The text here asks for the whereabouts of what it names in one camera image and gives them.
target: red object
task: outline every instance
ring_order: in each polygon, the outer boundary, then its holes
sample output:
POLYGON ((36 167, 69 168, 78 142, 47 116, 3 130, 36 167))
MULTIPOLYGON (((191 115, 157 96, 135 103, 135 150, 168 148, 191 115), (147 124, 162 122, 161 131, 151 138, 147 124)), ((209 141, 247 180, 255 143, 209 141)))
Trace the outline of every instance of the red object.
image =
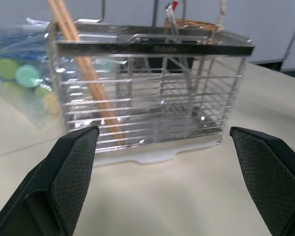
POLYGON ((173 11, 175 12, 176 7, 178 6, 179 1, 173 1, 173 11))

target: white table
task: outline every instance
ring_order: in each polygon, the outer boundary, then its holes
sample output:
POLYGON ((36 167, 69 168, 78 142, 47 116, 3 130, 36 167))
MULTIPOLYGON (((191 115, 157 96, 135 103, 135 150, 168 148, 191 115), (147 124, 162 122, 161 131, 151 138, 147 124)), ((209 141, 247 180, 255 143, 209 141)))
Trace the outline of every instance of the white table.
MULTIPOLYGON (((245 187, 232 125, 295 151, 295 78, 249 64, 220 145, 158 164, 94 168, 74 235, 270 236, 245 187)), ((37 130, 0 98, 0 210, 60 135, 60 121, 37 130)))

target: white plastic base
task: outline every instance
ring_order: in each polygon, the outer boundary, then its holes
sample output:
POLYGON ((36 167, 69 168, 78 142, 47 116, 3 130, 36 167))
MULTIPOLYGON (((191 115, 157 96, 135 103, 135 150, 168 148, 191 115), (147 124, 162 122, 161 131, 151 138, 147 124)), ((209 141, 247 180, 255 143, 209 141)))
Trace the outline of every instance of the white plastic base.
POLYGON ((118 162, 134 161, 139 164, 166 161, 182 151, 208 148, 221 142, 222 135, 210 135, 199 138, 170 141, 132 147, 123 150, 95 154, 94 166, 114 164, 118 162))

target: chopstick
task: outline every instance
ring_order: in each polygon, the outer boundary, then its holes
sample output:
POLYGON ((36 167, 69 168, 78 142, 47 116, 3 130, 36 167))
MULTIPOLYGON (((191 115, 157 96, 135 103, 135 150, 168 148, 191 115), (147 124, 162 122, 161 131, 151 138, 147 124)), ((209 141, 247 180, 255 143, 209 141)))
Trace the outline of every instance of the chopstick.
MULTIPOLYGON (((70 13, 63 2, 63 0, 48 0, 49 5, 54 12, 54 15, 58 21, 58 24, 60 26, 61 31, 64 34, 64 37, 66 40, 69 41, 81 41, 79 37, 78 30, 76 29, 75 25, 73 24, 72 18, 70 16, 70 13)), ((99 77, 97 76, 95 72, 95 68, 92 64, 92 59, 90 57, 76 57, 76 62, 82 71, 82 74, 85 76, 86 80, 88 81, 94 81, 98 80, 99 77)), ((107 96, 106 92, 102 88, 101 84, 88 84, 88 88, 96 101, 103 101, 103 100, 109 100, 109 97, 107 96)), ((102 111, 101 116, 103 118, 109 118, 109 117, 117 117, 117 114, 115 111, 109 111, 113 109, 113 106, 111 103, 103 102, 97 104, 98 108, 100 110, 107 110, 102 111)), ((122 133, 122 129, 119 126, 120 123, 117 119, 106 119, 105 120, 106 125, 112 126, 109 127, 109 131, 112 133, 112 138, 117 140, 117 144, 119 146, 125 145, 124 142, 124 134, 122 133)))

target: plastic bag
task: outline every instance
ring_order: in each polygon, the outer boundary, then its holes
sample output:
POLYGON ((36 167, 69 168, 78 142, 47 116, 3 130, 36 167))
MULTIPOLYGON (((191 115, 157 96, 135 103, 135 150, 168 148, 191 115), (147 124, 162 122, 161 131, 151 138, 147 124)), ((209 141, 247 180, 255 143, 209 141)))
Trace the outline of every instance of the plastic bag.
POLYGON ((0 94, 36 127, 59 114, 49 73, 46 25, 0 29, 0 94))

